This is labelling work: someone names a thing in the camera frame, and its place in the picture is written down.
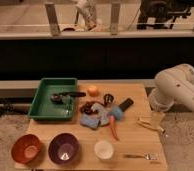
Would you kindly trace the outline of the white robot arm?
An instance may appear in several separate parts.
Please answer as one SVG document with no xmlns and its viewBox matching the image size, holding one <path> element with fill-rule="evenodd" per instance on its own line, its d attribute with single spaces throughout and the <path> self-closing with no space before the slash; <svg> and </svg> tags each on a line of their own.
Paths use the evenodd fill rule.
<svg viewBox="0 0 194 171">
<path fill-rule="evenodd" d="M 158 72 L 154 78 L 155 88 L 148 98 L 156 111 L 166 112 L 175 101 L 194 112 L 194 67 L 180 64 Z"/>
</svg>

